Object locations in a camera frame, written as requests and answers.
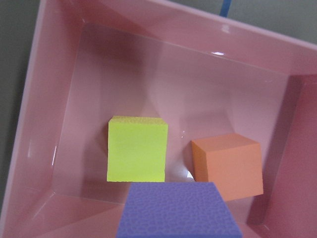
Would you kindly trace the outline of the purple foam cube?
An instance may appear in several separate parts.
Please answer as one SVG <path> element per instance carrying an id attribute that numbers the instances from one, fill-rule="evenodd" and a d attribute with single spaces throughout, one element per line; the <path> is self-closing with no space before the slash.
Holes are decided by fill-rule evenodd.
<path id="1" fill-rule="evenodd" d="M 241 238 L 212 182 L 133 182 L 118 238 Z"/>

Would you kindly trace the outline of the pink plastic bin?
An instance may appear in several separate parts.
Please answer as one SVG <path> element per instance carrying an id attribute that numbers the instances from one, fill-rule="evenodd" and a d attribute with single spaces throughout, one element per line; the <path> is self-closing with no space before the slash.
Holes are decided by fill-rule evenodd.
<path id="1" fill-rule="evenodd" d="M 1 237 L 115 237 L 114 115 L 166 121 L 167 181 L 190 180 L 192 139 L 259 142 L 264 193 L 228 202 L 243 236 L 316 237 L 316 45 L 162 0 L 40 2 Z"/>

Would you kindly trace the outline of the orange foam cube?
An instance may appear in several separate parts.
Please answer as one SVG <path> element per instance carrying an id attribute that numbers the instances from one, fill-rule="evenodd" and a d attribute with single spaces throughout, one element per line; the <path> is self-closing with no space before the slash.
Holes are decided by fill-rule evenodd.
<path id="1" fill-rule="evenodd" d="M 264 193 L 260 143 L 237 133 L 191 141 L 194 180 L 213 182 L 223 200 Z"/>

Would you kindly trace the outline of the yellow foam cube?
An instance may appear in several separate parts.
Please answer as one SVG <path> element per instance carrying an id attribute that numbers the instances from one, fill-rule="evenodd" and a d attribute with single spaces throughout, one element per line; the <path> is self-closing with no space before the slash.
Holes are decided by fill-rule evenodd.
<path id="1" fill-rule="evenodd" d="M 168 124 L 161 118 L 113 116 L 108 122 L 108 182 L 164 182 Z"/>

